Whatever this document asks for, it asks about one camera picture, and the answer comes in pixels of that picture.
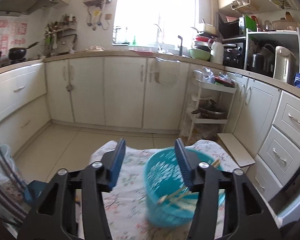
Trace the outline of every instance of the green bowl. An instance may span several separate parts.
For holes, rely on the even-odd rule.
[[[211,57],[211,54],[209,52],[201,49],[189,49],[189,53],[192,58],[201,59],[204,61],[208,61]]]

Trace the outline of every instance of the drawer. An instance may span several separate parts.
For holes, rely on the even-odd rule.
[[[273,124],[300,148],[300,99],[283,91]]]
[[[49,119],[45,96],[42,96],[0,122],[0,144],[8,144],[14,155]]]
[[[43,63],[0,74],[0,121],[45,93]]]
[[[254,160],[256,163],[250,166],[246,175],[266,201],[269,201],[280,191],[282,185],[259,155]]]
[[[282,185],[286,185],[300,166],[300,149],[275,127],[259,151]]]

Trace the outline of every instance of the black faucet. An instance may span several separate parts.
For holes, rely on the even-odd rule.
[[[182,56],[182,40],[183,40],[183,38],[180,35],[178,35],[178,38],[181,40],[180,49],[179,49],[179,56]]]

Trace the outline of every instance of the window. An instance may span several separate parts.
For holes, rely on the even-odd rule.
[[[114,18],[114,43],[174,49],[183,37],[190,47],[195,23],[195,0],[118,0]]]

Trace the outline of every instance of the wire basket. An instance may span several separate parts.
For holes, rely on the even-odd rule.
[[[294,9],[290,0],[269,0],[272,2],[279,10],[289,10]]]
[[[238,0],[231,4],[231,9],[240,14],[255,14],[259,11],[259,6],[256,5],[252,0]]]

